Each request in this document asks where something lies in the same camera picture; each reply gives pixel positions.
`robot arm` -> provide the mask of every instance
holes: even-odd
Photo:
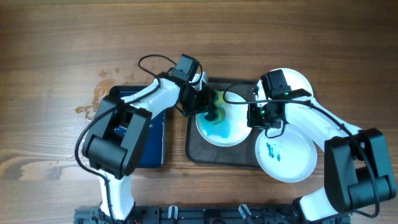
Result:
[[[151,85],[140,92],[122,99],[105,96],[101,101],[96,117],[124,102],[141,99],[96,122],[83,144],[82,153],[89,159],[90,166],[108,180],[109,192],[103,178],[99,178],[103,198],[101,211],[105,215],[110,216],[108,196],[116,220],[127,220],[134,209],[131,173],[141,158],[152,118],[178,102],[186,114],[209,112],[208,118],[211,118],[215,108],[215,91],[206,86],[205,72],[195,74],[197,68],[196,59],[182,55],[171,74],[159,74]],[[116,136],[113,133],[115,128],[126,129],[125,136]]]
[[[299,199],[298,206],[302,217],[305,217],[304,220],[319,222],[375,204],[373,187],[376,189],[377,200],[380,202],[395,197],[394,174],[386,141],[380,131],[375,128],[361,130],[324,109],[311,96],[312,89],[308,81],[296,71],[288,69],[271,71],[261,78],[257,86],[259,87],[258,100],[272,98],[306,103],[304,105],[297,103],[257,104],[252,106],[252,111],[266,110],[267,112],[261,117],[262,119],[259,119],[260,116],[248,116],[251,118],[248,124],[257,124],[267,130],[280,128],[281,122],[289,123],[301,129],[325,152],[325,186]],[[322,110],[335,121],[314,108]],[[370,167],[354,168],[355,159],[363,161],[365,158],[360,153],[362,149],[353,144],[353,141],[361,143],[364,155],[369,160],[367,166]],[[375,186],[372,184],[370,172],[374,176]]]
[[[152,118],[177,103],[181,103],[182,111],[187,115],[208,112],[206,119],[216,118],[213,104],[216,93],[206,85],[207,75],[204,72],[195,74],[197,68],[198,62],[194,58],[182,55],[171,74],[159,74],[159,79],[155,79],[153,84],[139,93],[123,99],[106,96],[101,101],[96,117],[124,102],[141,99],[123,110],[113,111],[97,120],[88,131],[82,147],[82,153],[88,158],[90,167],[98,170],[108,180],[109,189],[100,178],[103,196],[101,211],[105,215],[111,214],[108,199],[116,220],[129,220],[134,210],[130,175],[141,158]],[[376,178],[379,200],[394,198],[396,186],[384,136],[376,129],[362,131],[322,108],[312,96],[309,83],[305,82],[308,81],[304,77],[284,74],[278,70],[268,73],[259,82],[257,99],[309,101],[344,124],[355,134],[354,138],[358,142],[364,143],[366,157],[370,160]],[[300,84],[304,84],[304,88],[295,87],[300,87]],[[250,104],[248,111],[248,126],[267,130],[281,128],[282,123],[290,123],[300,128],[325,152],[325,187],[298,201],[304,220],[319,221],[374,203],[373,186],[367,170],[355,169],[353,165],[356,157],[363,158],[353,146],[352,139],[347,137],[347,133],[327,116],[308,106],[294,103]],[[126,129],[123,138],[114,135],[113,129],[116,127]]]

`white plate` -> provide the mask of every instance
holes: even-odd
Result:
[[[241,96],[227,92],[225,98],[229,101],[243,102]],[[208,142],[222,147],[234,146],[245,140],[251,131],[248,127],[248,106],[221,104],[220,108],[225,110],[224,121],[213,124],[205,119],[207,113],[197,114],[195,121],[201,136]]]
[[[267,135],[280,134],[270,129]],[[286,124],[285,133],[269,139],[263,131],[256,141],[256,157],[262,169],[283,182],[298,182],[307,178],[317,164],[317,149],[313,141],[299,128]]]

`blue smear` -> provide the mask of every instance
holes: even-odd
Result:
[[[271,146],[267,142],[267,148],[268,148],[268,156],[271,157],[271,158],[274,158],[275,157],[275,153],[276,153],[276,159],[278,161],[280,161],[280,152],[279,152],[279,150],[278,151],[276,150],[276,145],[274,144],[273,146]]]
[[[267,148],[268,148],[268,153],[269,153],[268,156],[271,158],[274,158],[275,157],[274,148],[271,147],[271,145],[268,144],[268,142],[267,142]]]
[[[229,133],[231,132],[231,126],[224,120],[218,124],[213,124],[212,122],[206,120],[206,113],[202,113],[199,115],[199,120],[201,123],[201,128],[207,132],[207,136],[211,136],[212,134],[219,136],[221,138],[228,138]]]

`wire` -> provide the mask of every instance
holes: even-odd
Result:
[[[285,127],[286,127],[286,122],[283,121],[282,131],[280,132],[280,134],[278,134],[278,135],[276,135],[276,136],[271,136],[271,137],[269,137],[269,136],[267,135],[268,129],[266,129],[266,137],[269,138],[269,139],[273,139],[273,138],[277,138],[277,137],[283,135],[283,134],[285,133]]]
[[[174,105],[174,107],[175,107],[182,115],[188,117],[188,115],[187,115],[182,109],[180,109],[180,108],[177,106],[177,104]]]
[[[372,167],[370,165],[369,159],[368,157],[365,155],[364,153],[364,149],[361,145],[359,145],[359,143],[355,140],[353,134],[346,128],[346,126],[343,123],[338,122],[332,115],[330,115],[329,113],[327,113],[326,111],[316,107],[314,104],[312,104],[310,101],[299,101],[299,100],[259,100],[259,101],[248,101],[248,102],[233,102],[233,101],[228,101],[225,98],[225,94],[226,92],[236,86],[236,85],[241,85],[241,84],[253,84],[255,85],[254,82],[241,82],[241,83],[235,83],[230,85],[229,87],[227,87],[227,89],[225,89],[224,93],[223,93],[223,100],[226,103],[229,104],[233,104],[233,105],[245,105],[245,104],[255,104],[255,103],[269,103],[269,102],[280,102],[280,103],[296,103],[299,105],[304,105],[304,106],[308,106],[311,109],[315,109],[319,112],[321,112],[323,115],[325,115],[327,118],[329,118],[330,120],[332,120],[341,130],[343,130],[351,139],[351,141],[353,142],[354,146],[358,149],[360,156],[363,158],[366,168],[368,168],[368,172],[369,172],[369,176],[371,178],[371,183],[372,183],[372,188],[373,188],[373,195],[374,195],[374,213],[373,214],[368,214],[359,210],[354,210],[354,212],[363,215],[365,217],[368,218],[375,218],[377,217],[377,215],[380,212],[380,199],[379,199],[379,193],[377,191],[377,185],[376,185],[376,181],[374,179],[374,174],[373,174],[373,170]]]
[[[146,94],[144,94],[144,95],[142,95],[142,96],[136,98],[135,100],[128,101],[128,102],[125,102],[125,103],[123,103],[123,104],[114,106],[113,108],[110,108],[110,109],[108,109],[107,111],[105,111],[104,113],[101,113],[101,114],[99,114],[98,116],[96,116],[96,117],[94,118],[94,120],[93,120],[90,124],[88,124],[87,127],[81,132],[81,134],[79,135],[79,138],[77,139],[76,145],[75,145],[75,158],[76,158],[76,161],[77,161],[78,165],[79,165],[83,170],[85,170],[85,171],[87,171],[87,172],[89,172],[89,173],[91,173],[91,174],[97,175],[98,177],[101,177],[101,178],[104,180],[105,189],[106,189],[106,200],[108,201],[109,216],[111,217],[112,222],[113,222],[114,224],[116,223],[116,221],[115,221],[115,219],[114,219],[114,215],[113,215],[113,211],[112,211],[111,194],[110,194],[110,189],[109,189],[109,180],[108,180],[108,178],[106,178],[103,174],[100,174],[99,172],[96,172],[96,171],[94,171],[94,170],[91,170],[91,169],[89,169],[89,168],[87,168],[86,166],[83,165],[83,163],[81,162],[81,160],[80,160],[80,158],[79,158],[79,147],[80,147],[81,141],[83,140],[83,137],[85,136],[85,134],[86,134],[86,133],[88,132],[88,130],[89,130],[90,128],[92,128],[92,127],[94,126],[94,124],[96,124],[99,120],[101,120],[102,118],[104,118],[106,115],[112,113],[113,111],[116,111],[116,110],[123,110],[123,109],[125,109],[125,108],[128,108],[128,107],[130,106],[131,103],[136,103],[136,102],[138,102],[138,101],[140,101],[140,100],[142,100],[142,99],[148,97],[149,95],[153,94],[154,92],[156,92],[156,91],[160,88],[160,85],[161,85],[161,83],[160,83],[160,78],[157,77],[153,72],[151,72],[151,71],[149,71],[148,69],[146,69],[146,68],[144,68],[144,67],[141,66],[141,62],[142,62],[145,58],[149,58],[149,57],[162,57],[162,58],[166,58],[168,61],[170,61],[170,62],[172,62],[174,65],[176,65],[176,63],[175,63],[173,60],[171,60],[170,58],[168,58],[168,57],[166,57],[166,56],[164,56],[164,55],[159,55],[159,54],[146,55],[146,56],[140,58],[139,61],[138,61],[138,67],[141,68],[143,71],[145,71],[145,72],[151,74],[151,75],[157,80],[157,86],[156,86],[153,90],[151,90],[150,92],[148,92],[148,93],[146,93]]]

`wood grain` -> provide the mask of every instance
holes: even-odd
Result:
[[[98,179],[77,167],[73,146],[113,85],[151,82],[137,60],[153,53],[190,54],[214,77],[300,71],[324,107],[385,134],[397,178],[397,27],[390,1],[0,6],[0,223],[71,223],[73,209],[100,203]],[[138,205],[291,202],[323,185],[321,153],[295,184],[196,166],[183,151],[186,119],[170,110],[167,122],[164,167],[132,177]],[[397,223],[397,214],[394,199],[376,220],[354,215],[353,223]]]

